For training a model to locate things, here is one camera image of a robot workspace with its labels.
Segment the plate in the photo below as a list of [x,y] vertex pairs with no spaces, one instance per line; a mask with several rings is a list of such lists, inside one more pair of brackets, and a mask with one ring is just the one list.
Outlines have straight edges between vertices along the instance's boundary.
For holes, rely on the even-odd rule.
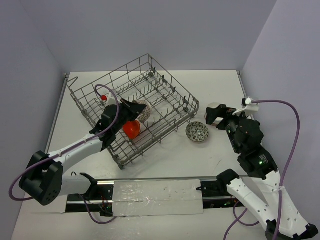
[[186,126],[185,134],[191,141],[201,143],[208,138],[209,129],[202,122],[194,121]]

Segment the patterned bowl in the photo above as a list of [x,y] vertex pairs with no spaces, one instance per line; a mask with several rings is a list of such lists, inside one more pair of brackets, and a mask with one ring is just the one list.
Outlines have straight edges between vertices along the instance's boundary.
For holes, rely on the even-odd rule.
[[145,121],[147,121],[150,118],[151,115],[151,106],[147,101],[143,101],[143,100],[134,100],[132,101],[133,103],[137,103],[137,104],[145,104],[146,108],[142,111],[142,113],[137,117],[137,119],[139,120],[140,123],[144,123]]
[[209,136],[209,130],[202,122],[194,121],[188,124],[185,129],[186,136],[193,142],[201,143]]

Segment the cable connector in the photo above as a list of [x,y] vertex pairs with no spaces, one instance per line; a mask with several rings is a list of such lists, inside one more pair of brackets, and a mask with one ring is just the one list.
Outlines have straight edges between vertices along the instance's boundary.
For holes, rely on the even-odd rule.
[[242,109],[238,109],[232,115],[240,115],[242,112],[245,113],[247,117],[259,111],[258,103],[253,103],[254,99],[252,97],[246,97],[242,99]]

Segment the dish rack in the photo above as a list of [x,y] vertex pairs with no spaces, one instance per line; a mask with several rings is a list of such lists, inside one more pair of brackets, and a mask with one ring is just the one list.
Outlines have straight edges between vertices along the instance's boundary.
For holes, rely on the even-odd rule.
[[[95,92],[97,84],[113,89],[119,100],[143,100],[152,108],[150,118],[141,123],[138,137],[131,140],[120,130],[108,148],[120,169],[143,156],[155,144],[161,144],[162,139],[177,132],[185,122],[190,122],[200,107],[199,101],[149,54],[81,87],[77,81],[78,77],[70,79],[67,86],[91,127],[96,125],[106,107],[105,101]],[[108,93],[105,88],[97,89],[100,94]]]

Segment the white table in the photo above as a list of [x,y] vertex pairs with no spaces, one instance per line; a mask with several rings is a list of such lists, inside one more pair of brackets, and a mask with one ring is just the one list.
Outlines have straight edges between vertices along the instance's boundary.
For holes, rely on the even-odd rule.
[[[205,123],[204,113],[212,102],[241,108],[244,97],[238,73],[221,71],[170,71],[199,101],[200,109],[192,121]],[[84,82],[105,75],[106,72],[72,72],[69,79],[79,77]],[[65,147],[91,130],[70,96],[64,89],[56,122],[49,141],[48,151]],[[124,170],[120,170],[107,151],[92,155],[72,167],[72,171],[85,172],[96,179],[137,179],[216,176],[226,169],[245,175],[237,162],[228,136],[224,131],[209,127],[209,138],[202,144],[191,142],[185,134],[186,125],[171,133],[161,144],[148,150]],[[223,239],[227,227],[234,220],[231,208],[205,209],[204,214],[176,216],[148,216],[118,218],[107,225],[93,223],[87,213],[64,213],[66,196],[58,197],[43,207],[36,201],[22,204],[13,233],[14,240],[37,239]],[[247,213],[244,221],[253,223],[254,217]],[[247,228],[237,223],[228,239],[256,240],[264,236],[262,227]]]

